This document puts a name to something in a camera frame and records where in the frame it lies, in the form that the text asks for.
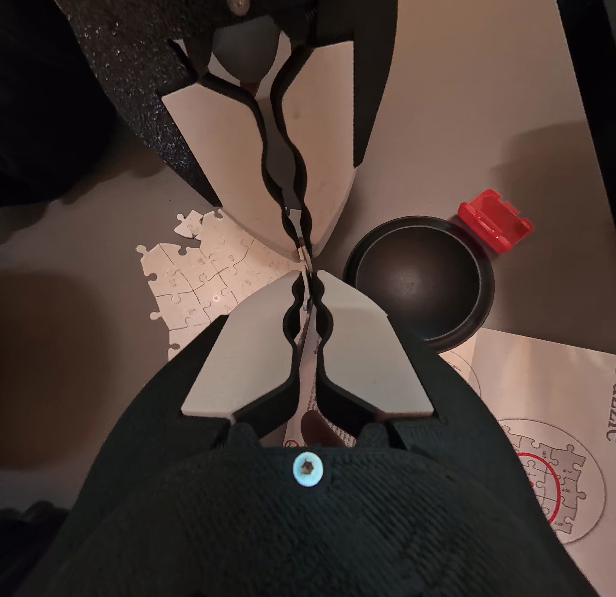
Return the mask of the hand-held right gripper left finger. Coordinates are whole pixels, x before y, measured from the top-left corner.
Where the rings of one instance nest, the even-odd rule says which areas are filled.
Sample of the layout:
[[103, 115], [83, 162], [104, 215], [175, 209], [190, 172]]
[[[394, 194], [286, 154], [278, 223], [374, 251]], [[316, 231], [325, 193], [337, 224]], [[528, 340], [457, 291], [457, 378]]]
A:
[[182, 413], [249, 424], [258, 438], [287, 422], [299, 403], [304, 294], [303, 274], [294, 270], [242, 301], [224, 321]]

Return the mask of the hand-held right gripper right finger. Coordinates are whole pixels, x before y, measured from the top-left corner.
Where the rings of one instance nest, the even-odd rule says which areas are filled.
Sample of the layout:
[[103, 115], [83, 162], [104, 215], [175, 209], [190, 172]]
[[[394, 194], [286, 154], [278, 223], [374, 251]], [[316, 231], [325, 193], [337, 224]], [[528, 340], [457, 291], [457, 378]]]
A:
[[320, 337], [315, 398], [322, 415], [355, 438], [369, 423], [433, 416], [388, 315], [323, 270], [313, 274], [312, 290]]

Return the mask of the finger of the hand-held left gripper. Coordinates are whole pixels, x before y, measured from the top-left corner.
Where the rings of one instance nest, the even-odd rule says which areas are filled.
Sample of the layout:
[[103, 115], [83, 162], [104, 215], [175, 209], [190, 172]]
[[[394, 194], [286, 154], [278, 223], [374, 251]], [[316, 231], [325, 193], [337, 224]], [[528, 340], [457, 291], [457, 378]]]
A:
[[352, 188], [354, 42], [295, 47], [275, 76], [271, 101], [277, 128], [294, 155], [306, 247], [318, 256]]
[[222, 208], [236, 224], [291, 261], [309, 258], [310, 215], [304, 197], [305, 163], [291, 142], [283, 116], [286, 92], [281, 75], [270, 103], [275, 132], [294, 162], [293, 196], [267, 168], [270, 138], [257, 100], [246, 90], [213, 74], [163, 96], [166, 110], [212, 186]]

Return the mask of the curved assembled white puzzle section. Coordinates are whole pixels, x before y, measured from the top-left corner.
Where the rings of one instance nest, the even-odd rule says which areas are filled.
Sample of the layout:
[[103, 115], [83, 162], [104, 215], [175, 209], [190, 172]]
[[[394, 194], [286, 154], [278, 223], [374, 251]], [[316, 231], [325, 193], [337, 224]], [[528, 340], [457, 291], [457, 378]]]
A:
[[161, 319], [169, 331], [170, 361], [219, 316], [229, 315], [242, 301], [291, 271], [303, 271], [252, 237], [222, 211], [205, 215], [192, 210], [178, 215], [174, 232], [192, 239], [182, 249], [158, 243], [136, 247], [143, 275]]

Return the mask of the black round ball stand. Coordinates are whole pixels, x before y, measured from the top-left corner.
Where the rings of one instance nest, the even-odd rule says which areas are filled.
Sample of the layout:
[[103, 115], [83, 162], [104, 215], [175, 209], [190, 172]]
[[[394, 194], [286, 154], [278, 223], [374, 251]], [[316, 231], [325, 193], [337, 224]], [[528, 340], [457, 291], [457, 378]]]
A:
[[343, 281], [437, 353], [470, 339], [495, 295], [489, 255], [460, 225], [406, 216], [368, 232], [349, 255]]

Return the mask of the person's right hand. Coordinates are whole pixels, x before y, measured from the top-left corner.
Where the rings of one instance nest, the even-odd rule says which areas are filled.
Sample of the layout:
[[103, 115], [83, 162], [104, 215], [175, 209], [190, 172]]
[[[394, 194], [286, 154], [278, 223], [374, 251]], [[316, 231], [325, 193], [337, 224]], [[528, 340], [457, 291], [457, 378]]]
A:
[[345, 447], [342, 439], [330, 428], [318, 410], [309, 410], [302, 416], [300, 430], [307, 447]]

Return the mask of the printed instruction sheet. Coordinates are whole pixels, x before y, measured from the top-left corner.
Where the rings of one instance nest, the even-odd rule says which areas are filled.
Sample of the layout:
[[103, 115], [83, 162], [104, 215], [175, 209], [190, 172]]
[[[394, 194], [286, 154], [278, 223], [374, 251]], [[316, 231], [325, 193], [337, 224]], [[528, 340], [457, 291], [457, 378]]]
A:
[[433, 414], [360, 418], [335, 449], [301, 429], [325, 358], [305, 339], [284, 446], [321, 454], [328, 544], [413, 595], [615, 596], [615, 356], [482, 328], [458, 371], [400, 342]]

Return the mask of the red plastic clip part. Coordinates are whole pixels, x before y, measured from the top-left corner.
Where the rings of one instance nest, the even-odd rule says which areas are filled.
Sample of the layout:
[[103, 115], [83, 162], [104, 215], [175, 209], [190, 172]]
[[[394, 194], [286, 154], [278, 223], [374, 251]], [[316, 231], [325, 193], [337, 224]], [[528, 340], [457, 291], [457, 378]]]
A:
[[510, 252], [535, 229], [528, 218], [521, 217], [520, 212], [493, 189], [461, 203], [457, 214], [497, 254]]

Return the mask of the dark side table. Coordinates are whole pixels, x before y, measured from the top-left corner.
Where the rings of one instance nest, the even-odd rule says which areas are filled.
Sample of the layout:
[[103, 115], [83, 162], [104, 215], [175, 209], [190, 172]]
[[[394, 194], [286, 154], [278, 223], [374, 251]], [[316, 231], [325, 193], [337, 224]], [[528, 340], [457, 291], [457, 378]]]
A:
[[556, 0], [608, 191], [615, 190], [615, 39], [604, 0]]

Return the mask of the person's torso in black clothing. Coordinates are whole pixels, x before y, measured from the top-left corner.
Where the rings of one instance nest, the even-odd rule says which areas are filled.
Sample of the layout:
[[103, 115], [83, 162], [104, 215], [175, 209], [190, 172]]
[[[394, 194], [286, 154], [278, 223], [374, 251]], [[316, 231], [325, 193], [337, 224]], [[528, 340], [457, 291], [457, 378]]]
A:
[[56, 538], [68, 510], [36, 501], [1, 509], [1, 596], [12, 596]]

